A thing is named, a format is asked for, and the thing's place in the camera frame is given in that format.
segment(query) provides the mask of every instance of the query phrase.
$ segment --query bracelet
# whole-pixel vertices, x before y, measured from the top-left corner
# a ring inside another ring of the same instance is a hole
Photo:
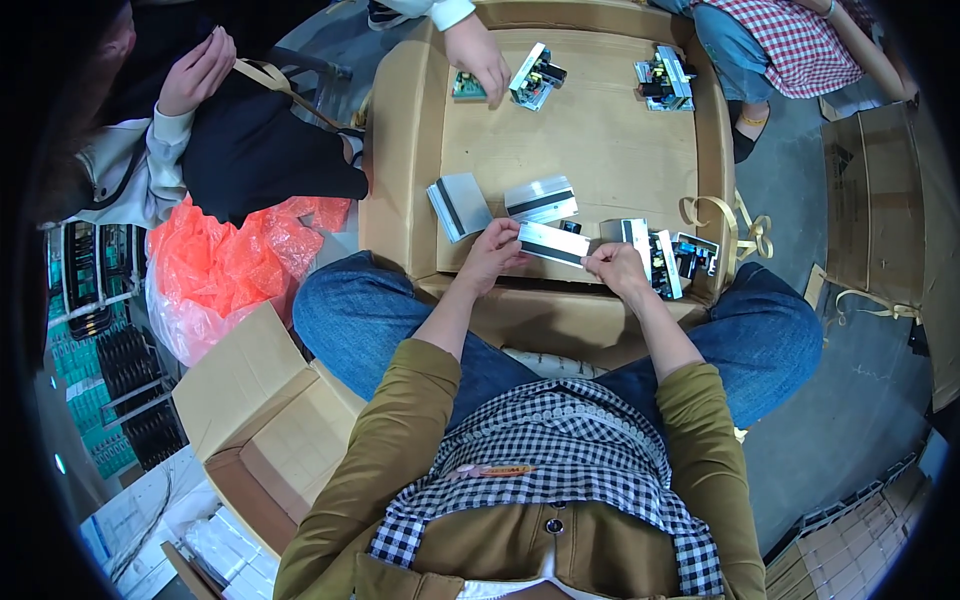
[[[821,14],[825,20],[829,21],[833,16],[833,12],[837,10],[837,0],[830,0],[830,8],[827,9],[827,14]]]

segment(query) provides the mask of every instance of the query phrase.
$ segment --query jeans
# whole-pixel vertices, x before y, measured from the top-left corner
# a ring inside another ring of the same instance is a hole
[[[759,104],[774,93],[764,77],[770,60],[754,36],[735,18],[709,4],[690,0],[650,0],[667,12],[693,19],[700,43],[707,50],[727,100]]]
[[[294,300],[294,328],[324,365],[370,401],[397,345],[413,335],[432,307],[414,297],[403,275],[380,269],[358,252],[311,275]],[[719,371],[733,422],[747,427],[787,400],[820,361],[823,333],[809,304],[782,279],[745,263],[709,310],[708,323],[687,334]],[[460,388],[449,431],[481,404],[536,373],[473,333],[461,359]],[[595,381],[630,402],[662,434],[657,378],[649,357]]]

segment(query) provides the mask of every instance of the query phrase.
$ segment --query orange bubble wrap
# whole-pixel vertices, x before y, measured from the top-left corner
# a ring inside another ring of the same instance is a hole
[[[190,197],[147,234],[146,298],[157,338],[192,367],[261,302],[289,323],[293,297],[350,200],[294,196],[247,216],[237,229],[205,216]],[[300,217],[313,215],[306,227]]]

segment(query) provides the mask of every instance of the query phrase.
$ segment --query white shirt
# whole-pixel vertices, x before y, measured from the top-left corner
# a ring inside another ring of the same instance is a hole
[[[571,588],[562,584],[557,579],[557,552],[551,546],[543,560],[543,569],[540,570],[540,576],[533,581],[506,582],[506,581],[464,581],[464,588],[457,594],[457,600],[495,600],[503,598],[506,595],[523,591],[524,589],[538,586],[543,582],[550,582],[560,591],[573,598],[573,600],[603,600],[600,596],[595,596],[585,591]]]
[[[473,12],[473,3],[470,0],[381,0],[382,4],[407,16],[429,15],[434,25],[440,31],[446,31],[451,26],[464,20]]]
[[[81,210],[81,221],[139,225],[153,229],[170,218],[183,202],[186,185],[179,161],[190,141],[194,113],[168,117],[156,110],[154,118],[131,119],[103,127],[78,155],[95,186],[96,200],[109,198],[119,187],[136,141],[147,131],[147,148],[117,201],[103,210]]]

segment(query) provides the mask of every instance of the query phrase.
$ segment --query floor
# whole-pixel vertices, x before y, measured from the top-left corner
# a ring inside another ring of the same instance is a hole
[[[280,42],[353,68],[348,97],[336,115],[344,120],[370,89],[379,61],[417,25],[372,32],[365,8],[349,2],[315,15]],[[775,98],[756,151],[736,168],[751,215],[773,219],[776,252],[760,260],[801,292],[811,266],[823,266],[827,252],[821,123],[815,100]],[[347,232],[328,239],[322,262],[356,248],[355,231],[354,218]],[[855,308],[860,300],[844,299],[844,305]],[[822,302],[824,322],[833,316],[827,305],[832,307],[831,298]],[[800,515],[863,487],[925,436],[930,368],[907,347],[909,330],[904,320],[863,313],[851,314],[844,327],[833,325],[813,378],[752,428],[744,452],[762,552]]]

